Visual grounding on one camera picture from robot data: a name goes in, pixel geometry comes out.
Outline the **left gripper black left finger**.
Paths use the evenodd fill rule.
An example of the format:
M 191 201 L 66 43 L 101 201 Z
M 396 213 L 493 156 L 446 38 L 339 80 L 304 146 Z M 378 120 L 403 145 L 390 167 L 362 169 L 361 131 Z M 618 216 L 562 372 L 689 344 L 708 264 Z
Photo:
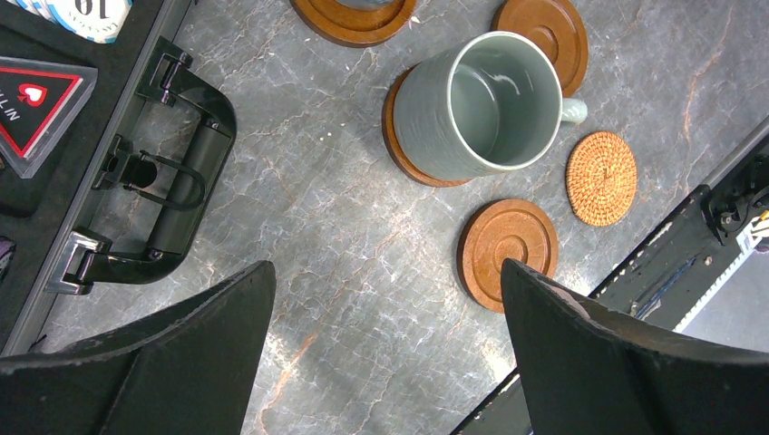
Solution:
M 238 434 L 277 290 L 259 261 L 55 353 L 1 361 L 4 434 Z

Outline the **woven rattan coaster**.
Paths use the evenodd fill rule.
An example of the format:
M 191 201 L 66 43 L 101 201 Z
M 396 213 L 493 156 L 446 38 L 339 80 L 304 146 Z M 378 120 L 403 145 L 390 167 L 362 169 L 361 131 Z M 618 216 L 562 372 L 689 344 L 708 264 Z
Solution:
M 638 169 L 628 144 L 610 131 L 583 138 L 566 168 L 566 189 L 574 214 L 588 225 L 606 227 L 629 211 L 638 188 Z

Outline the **brown wooden coaster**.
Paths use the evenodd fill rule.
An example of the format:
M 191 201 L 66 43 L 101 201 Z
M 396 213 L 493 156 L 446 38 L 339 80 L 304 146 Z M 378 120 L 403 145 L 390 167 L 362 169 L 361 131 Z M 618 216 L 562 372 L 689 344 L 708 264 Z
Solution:
M 290 4 L 302 21 L 335 44 L 366 48 L 394 37 L 409 21 L 417 1 L 314 1 Z
M 588 69 L 589 44 L 581 16 L 568 0 L 508 0 L 492 18 L 493 31 L 520 34 L 548 57 L 566 97 L 575 94 Z
M 464 185 L 470 179 L 461 180 L 443 180 L 437 179 L 419 170 L 404 154 L 402 147 L 397 139 L 394 128 L 394 102 L 404 79 L 415 68 L 415 65 L 402 72 L 390 86 L 384 99 L 382 109 L 382 133 L 384 144 L 393 160 L 395 166 L 405 174 L 409 179 L 422 185 L 433 188 L 452 188 Z

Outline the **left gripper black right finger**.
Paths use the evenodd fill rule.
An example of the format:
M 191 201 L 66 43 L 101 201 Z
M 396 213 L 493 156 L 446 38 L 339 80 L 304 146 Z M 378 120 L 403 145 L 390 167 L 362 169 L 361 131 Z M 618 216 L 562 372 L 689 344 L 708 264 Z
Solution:
M 511 344 L 537 434 L 765 434 L 768 356 L 675 333 L 501 267 Z

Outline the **orange-brown wooden coaster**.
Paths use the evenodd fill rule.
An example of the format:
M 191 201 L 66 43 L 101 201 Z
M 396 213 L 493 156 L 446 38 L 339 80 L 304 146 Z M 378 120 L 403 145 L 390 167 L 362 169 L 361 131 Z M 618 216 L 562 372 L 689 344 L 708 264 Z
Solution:
M 463 289 L 478 305 L 502 314 L 503 261 L 516 259 L 553 277 L 559 248 L 556 229 L 541 208 L 519 198 L 500 199 L 469 219 L 458 242 L 456 269 Z

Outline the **black poker chip case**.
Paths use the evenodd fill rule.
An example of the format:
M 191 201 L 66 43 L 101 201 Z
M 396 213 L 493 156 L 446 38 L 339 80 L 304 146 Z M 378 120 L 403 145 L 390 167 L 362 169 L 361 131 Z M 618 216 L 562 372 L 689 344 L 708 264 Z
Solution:
M 1 168 L 1 354 L 30 351 L 59 295 L 87 295 L 97 283 L 147 285 L 176 270 L 188 255 L 237 137 L 229 98 L 192 70 L 189 52 L 174 40 L 188 1 L 136 1 L 118 40 L 80 38 L 15 2 L 1 5 L 1 56 L 90 67 L 96 81 L 51 155 L 30 179 Z M 133 146 L 131 133 L 144 106 L 193 109 L 198 125 L 184 156 L 171 159 Z M 92 229 L 102 195 L 145 190 L 149 167 L 172 172 L 150 234 L 122 252 Z

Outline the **grey-green mug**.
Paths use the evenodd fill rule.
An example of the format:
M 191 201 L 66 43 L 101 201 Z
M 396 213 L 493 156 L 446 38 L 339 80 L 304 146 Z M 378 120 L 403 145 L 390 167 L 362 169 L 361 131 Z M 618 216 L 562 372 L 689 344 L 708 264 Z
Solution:
M 394 93 L 405 158 L 442 182 L 524 169 L 548 152 L 587 104 L 564 96 L 547 55 L 507 31 L 481 34 L 415 65 Z

